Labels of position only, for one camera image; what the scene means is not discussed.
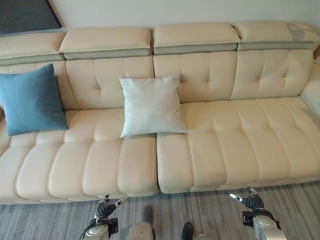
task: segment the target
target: white wall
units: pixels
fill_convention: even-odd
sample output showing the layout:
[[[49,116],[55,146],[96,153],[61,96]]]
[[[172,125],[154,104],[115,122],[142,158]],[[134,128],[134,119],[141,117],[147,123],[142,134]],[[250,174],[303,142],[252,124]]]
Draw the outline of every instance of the white wall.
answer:
[[[49,0],[64,29],[252,20],[320,28],[320,0]]]

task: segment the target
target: blue pillow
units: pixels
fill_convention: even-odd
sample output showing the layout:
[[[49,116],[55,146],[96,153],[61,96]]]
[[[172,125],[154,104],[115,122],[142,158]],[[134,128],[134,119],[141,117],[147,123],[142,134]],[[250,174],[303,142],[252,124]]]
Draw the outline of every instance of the blue pillow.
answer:
[[[67,130],[54,66],[0,74],[0,103],[10,136],[38,130]]]

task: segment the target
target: white pillow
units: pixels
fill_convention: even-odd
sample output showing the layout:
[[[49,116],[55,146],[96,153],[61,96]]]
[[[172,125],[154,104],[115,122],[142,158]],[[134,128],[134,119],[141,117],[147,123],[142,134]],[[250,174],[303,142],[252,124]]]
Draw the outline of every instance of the white pillow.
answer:
[[[121,137],[161,132],[185,133],[178,87],[180,74],[163,78],[120,78],[125,97]]]

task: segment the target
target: dark artwork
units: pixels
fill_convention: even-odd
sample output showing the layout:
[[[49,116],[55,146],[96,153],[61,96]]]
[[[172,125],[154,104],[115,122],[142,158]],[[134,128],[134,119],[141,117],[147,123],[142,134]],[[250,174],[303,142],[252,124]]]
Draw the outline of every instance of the dark artwork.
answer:
[[[48,0],[0,0],[0,35],[59,28]]]

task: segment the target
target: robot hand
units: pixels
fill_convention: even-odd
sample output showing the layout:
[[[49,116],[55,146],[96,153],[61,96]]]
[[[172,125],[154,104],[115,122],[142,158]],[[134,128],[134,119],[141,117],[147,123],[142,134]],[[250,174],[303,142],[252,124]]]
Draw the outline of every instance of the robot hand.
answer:
[[[94,213],[94,219],[92,219],[86,228],[83,230],[80,240],[84,239],[86,236],[97,236],[102,232],[102,235],[107,229],[108,239],[112,234],[118,232],[118,219],[108,217],[127,200],[126,197],[121,198],[113,204],[108,204],[110,201],[109,195],[105,195],[96,206],[96,210]]]
[[[247,189],[248,197],[230,194],[230,197],[252,210],[242,212],[243,225],[253,227],[254,236],[257,240],[286,240],[279,221],[275,220],[271,212],[265,210],[264,201],[257,191],[252,187],[247,187]]]
[[[105,195],[96,206],[96,210],[94,213],[94,218],[107,218],[109,217],[117,207],[127,201],[127,198],[121,198],[120,200],[116,201],[114,204],[107,204],[110,201],[109,195]]]
[[[248,193],[250,196],[248,197],[240,197],[233,193],[230,194],[230,197],[233,199],[241,202],[244,204],[247,208],[251,209],[252,211],[255,211],[257,209],[265,209],[265,204],[262,198],[259,196],[258,192],[251,187],[247,187]]]

